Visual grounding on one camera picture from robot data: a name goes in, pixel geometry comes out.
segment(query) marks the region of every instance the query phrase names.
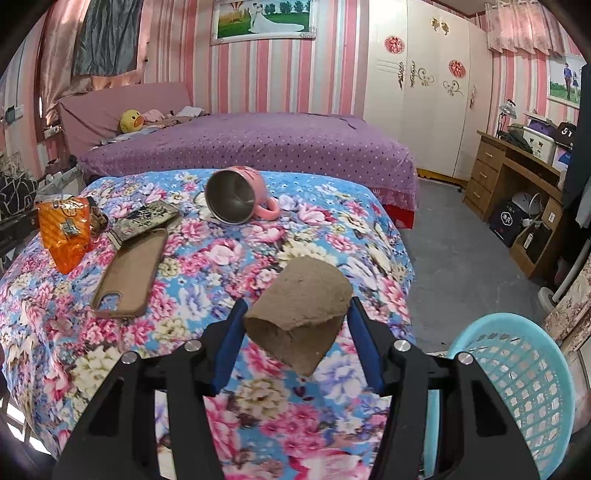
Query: red flower decoration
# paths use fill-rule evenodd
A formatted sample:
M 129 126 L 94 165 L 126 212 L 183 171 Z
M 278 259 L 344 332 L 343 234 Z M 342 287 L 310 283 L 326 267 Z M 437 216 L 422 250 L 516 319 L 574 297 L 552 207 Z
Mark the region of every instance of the red flower decoration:
M 406 45 L 402 39 L 390 35 L 384 40 L 384 47 L 386 47 L 386 50 L 390 53 L 402 53 L 406 48 Z
M 452 60 L 449 63 L 449 71 L 457 79 L 462 79 L 466 76 L 466 67 L 458 60 Z

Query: bed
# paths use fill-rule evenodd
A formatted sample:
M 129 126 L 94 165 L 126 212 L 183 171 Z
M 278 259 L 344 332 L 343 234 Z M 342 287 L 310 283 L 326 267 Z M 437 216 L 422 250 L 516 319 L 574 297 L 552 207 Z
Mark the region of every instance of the bed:
M 145 315 L 99 319 L 89 302 L 115 255 L 103 234 L 69 275 L 35 238 L 0 281 L 4 374 L 27 422 L 54 455 L 120 355 L 171 352 L 224 319 L 235 299 L 256 300 L 293 257 L 336 265 L 368 315 L 414 342 L 406 306 L 413 269 L 400 234 L 365 187 L 307 174 L 264 172 L 280 200 L 275 222 L 208 221 L 203 188 L 212 170 L 103 178 L 85 191 L 111 220 L 158 199 L 183 220 L 170 232 Z M 260 408 L 257 400 L 268 392 Z M 366 386 L 345 324 L 313 376 L 297 377 L 248 338 L 223 393 L 206 400 L 226 479 L 365 479 L 389 400 Z M 171 478 L 165 396 L 155 406 L 160 468 Z
M 127 109 L 177 113 L 184 105 L 189 105 L 184 84 L 152 83 L 65 98 L 59 112 L 70 152 L 87 178 L 235 164 L 330 175 L 370 188 L 398 226 L 412 227 L 418 180 L 411 154 L 352 116 L 209 115 L 91 150 L 116 135 L 119 117 Z

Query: red bed skirt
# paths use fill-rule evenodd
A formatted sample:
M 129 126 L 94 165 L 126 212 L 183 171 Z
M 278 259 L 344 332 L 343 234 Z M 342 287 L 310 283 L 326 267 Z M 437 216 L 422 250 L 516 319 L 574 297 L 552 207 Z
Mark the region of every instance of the red bed skirt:
M 414 224 L 414 212 L 394 205 L 382 205 L 388 216 L 397 228 L 412 228 Z

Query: black box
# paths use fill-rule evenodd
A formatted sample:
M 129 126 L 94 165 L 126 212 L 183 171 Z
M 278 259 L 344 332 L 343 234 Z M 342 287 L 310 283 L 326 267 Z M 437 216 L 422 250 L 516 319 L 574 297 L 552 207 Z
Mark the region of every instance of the black box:
M 492 212 L 489 223 L 491 230 L 503 243 L 511 247 L 517 235 L 523 230 L 523 220 L 527 213 L 520 209 L 515 203 L 508 201 L 497 205 Z

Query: framed photo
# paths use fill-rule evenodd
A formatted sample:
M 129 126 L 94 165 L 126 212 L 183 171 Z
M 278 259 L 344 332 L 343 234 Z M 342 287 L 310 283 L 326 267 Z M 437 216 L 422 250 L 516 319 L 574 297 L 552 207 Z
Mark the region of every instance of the framed photo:
M 316 38 L 318 0 L 216 0 L 212 45 L 263 38 Z
M 581 69 L 586 65 L 578 55 L 550 56 L 550 93 L 548 99 L 579 108 L 581 102 Z

